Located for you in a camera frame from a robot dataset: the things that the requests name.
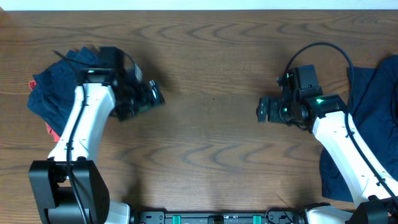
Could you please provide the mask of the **navy blue shorts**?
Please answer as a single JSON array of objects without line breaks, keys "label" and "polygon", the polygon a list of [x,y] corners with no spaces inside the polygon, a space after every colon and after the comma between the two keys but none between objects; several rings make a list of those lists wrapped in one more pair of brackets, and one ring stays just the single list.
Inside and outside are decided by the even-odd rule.
[{"label": "navy blue shorts", "polygon": [[97,54],[86,47],[79,51],[70,50],[66,57],[71,61],[60,59],[33,76],[37,84],[27,102],[28,109],[40,116],[59,136],[73,107],[76,72],[98,63]]}]

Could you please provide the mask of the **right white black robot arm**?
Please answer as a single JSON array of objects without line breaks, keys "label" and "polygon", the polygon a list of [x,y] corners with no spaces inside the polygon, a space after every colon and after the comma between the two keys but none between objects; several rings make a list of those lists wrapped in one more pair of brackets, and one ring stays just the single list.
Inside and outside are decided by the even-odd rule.
[{"label": "right white black robot arm", "polygon": [[397,223],[397,181],[372,153],[338,95],[263,96],[256,111],[260,122],[284,123],[312,133],[344,178],[355,210],[331,205],[304,208],[296,223]]}]

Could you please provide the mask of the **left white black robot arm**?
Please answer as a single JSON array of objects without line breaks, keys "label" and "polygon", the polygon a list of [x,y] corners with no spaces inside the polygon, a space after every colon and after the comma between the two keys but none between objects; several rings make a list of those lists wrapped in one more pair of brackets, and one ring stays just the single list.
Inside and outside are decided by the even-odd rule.
[{"label": "left white black robot arm", "polygon": [[135,68],[86,68],[77,76],[72,112],[46,160],[29,180],[42,223],[131,223],[128,204],[110,199],[96,160],[109,116],[129,119],[164,104],[157,82]]}]

